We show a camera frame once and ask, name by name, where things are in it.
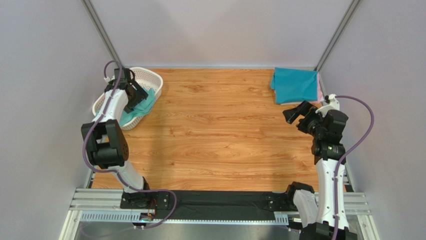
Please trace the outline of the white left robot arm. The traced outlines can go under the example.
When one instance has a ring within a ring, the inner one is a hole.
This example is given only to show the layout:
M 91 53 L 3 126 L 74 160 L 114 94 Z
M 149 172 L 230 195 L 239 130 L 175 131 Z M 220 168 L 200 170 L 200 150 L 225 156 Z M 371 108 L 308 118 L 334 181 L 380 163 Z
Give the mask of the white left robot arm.
M 83 160 L 96 173 L 113 174 L 124 193 L 147 193 L 149 184 L 128 161 L 129 146 L 119 122 L 123 113 L 131 113 L 149 95 L 136 82 L 131 69 L 117 68 L 114 72 L 115 79 L 105 89 L 99 113 L 81 126 Z

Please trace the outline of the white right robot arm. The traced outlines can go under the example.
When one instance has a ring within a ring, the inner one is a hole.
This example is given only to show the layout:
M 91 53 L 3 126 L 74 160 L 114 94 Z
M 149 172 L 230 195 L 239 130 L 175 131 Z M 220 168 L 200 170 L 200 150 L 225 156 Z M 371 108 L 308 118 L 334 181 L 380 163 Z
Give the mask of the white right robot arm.
M 318 195 L 307 184 L 294 182 L 287 194 L 297 208 L 302 228 L 301 240 L 356 240 L 350 231 L 344 206 L 346 153 L 341 144 L 348 116 L 331 102 L 321 108 L 308 101 L 283 111 L 287 123 L 301 116 L 297 129 L 313 137 L 311 152 L 318 176 Z

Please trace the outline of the mint green t shirt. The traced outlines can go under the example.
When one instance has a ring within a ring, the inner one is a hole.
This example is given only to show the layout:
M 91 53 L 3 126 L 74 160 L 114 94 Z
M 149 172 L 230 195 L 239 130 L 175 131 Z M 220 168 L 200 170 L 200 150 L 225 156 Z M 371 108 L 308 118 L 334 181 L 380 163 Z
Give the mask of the mint green t shirt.
M 133 110 L 130 111 L 130 113 L 127 113 L 125 110 L 122 111 L 122 114 L 119 120 L 120 127 L 130 124 L 132 121 L 136 120 L 137 118 L 144 117 L 145 115 L 151 112 L 156 102 L 156 97 L 155 97 L 156 92 L 153 88 L 151 89 L 143 88 L 143 89 L 148 93 L 148 97 L 142 100 L 140 103 L 138 103 L 133 108 Z

